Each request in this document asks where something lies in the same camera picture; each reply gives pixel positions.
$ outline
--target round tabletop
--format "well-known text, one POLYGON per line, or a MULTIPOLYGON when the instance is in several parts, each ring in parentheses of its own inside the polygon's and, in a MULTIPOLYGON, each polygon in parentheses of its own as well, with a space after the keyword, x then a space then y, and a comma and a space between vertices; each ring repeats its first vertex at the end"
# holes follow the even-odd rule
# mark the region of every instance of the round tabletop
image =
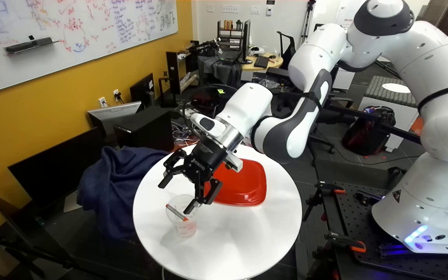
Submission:
MULTIPOLYGON (((189 154, 193 147, 184 150, 189 154)), ((134 199, 134 225, 144 248, 165 269, 192 280, 252 278, 277 264, 295 243, 302 202, 290 175, 251 147, 239 145, 236 156, 264 167, 264 202, 253 207, 204 204, 196 215, 196 233, 188 239, 176 237, 165 204, 176 195, 194 196, 194 185, 179 174, 164 189, 158 188, 169 156, 144 176, 134 199)))
MULTIPOLYGON (((267 56, 267 57, 269 57, 270 55, 272 55, 272 53, 267 52, 267 53, 263 54, 263 56, 267 56)), ((251 60, 252 63, 251 64, 242 64, 241 69, 243 71, 263 71, 269 67, 279 68, 279 66, 281 66, 283 64, 283 58, 281 56, 279 57, 279 60, 276 62, 271 62, 269 60, 269 63, 267 64, 267 68, 255 67, 254 64, 255 64, 255 61, 257 60, 257 57, 255 57, 255 56, 247 56, 247 59, 251 60)))

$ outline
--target black bag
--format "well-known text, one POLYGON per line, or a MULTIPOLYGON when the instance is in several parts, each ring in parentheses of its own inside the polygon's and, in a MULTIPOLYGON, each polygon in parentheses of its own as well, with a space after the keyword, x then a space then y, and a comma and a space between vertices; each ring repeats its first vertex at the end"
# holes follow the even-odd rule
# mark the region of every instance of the black bag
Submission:
MULTIPOLYGON (((386 106, 369 106, 364 108, 364 112, 382 117, 382 122, 395 126, 395 113, 386 106)), ((378 154, 384 148, 390 133, 380 129, 375 129, 375 122, 367 121, 362 117, 348 129, 341 140, 343 146, 361 156, 378 154)))

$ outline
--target blue cloth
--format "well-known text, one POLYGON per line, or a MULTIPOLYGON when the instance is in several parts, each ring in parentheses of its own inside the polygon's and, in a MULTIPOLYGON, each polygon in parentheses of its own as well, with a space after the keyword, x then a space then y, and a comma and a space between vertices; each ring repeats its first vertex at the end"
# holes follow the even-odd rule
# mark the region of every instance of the blue cloth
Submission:
POLYGON ((139 183, 168 153, 149 148, 104 147, 101 159, 80 179, 77 204, 94 210, 100 232, 113 239, 136 237, 132 206, 139 183))

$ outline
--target keyboard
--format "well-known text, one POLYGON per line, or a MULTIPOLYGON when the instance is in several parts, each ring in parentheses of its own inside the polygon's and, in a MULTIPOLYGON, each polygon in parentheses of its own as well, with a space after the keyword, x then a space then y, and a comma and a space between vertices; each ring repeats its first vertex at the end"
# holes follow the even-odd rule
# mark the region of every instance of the keyboard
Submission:
POLYGON ((269 57, 258 56, 254 67, 267 68, 267 64, 269 64, 269 57))

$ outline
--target plastic cup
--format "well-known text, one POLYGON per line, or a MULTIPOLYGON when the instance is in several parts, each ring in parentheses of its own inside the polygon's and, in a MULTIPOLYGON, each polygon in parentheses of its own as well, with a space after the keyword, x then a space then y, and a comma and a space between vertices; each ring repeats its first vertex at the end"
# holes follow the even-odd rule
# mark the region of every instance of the plastic cup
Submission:
POLYGON ((176 231, 176 235, 180 238, 190 238, 196 232, 196 219, 194 215, 196 215, 197 208, 193 209, 189 215, 183 213, 184 209, 190 204, 194 197, 188 194, 181 194, 176 197, 173 197, 169 201, 169 205, 174 207, 179 213, 183 214, 187 221, 181 220, 176 214, 172 213, 169 209, 165 209, 165 213, 169 218, 170 222, 174 226, 174 230, 176 231))

